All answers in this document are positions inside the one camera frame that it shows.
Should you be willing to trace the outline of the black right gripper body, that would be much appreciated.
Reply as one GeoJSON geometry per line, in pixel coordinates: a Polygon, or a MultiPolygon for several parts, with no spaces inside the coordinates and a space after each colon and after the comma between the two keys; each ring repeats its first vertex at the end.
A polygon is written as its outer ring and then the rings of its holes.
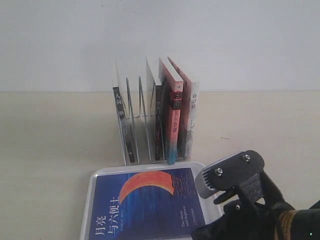
{"type": "Polygon", "coordinates": [[[320,204],[295,209],[265,172],[222,194],[239,199],[223,207],[224,214],[194,230],[194,240],[318,240],[320,204]]]}

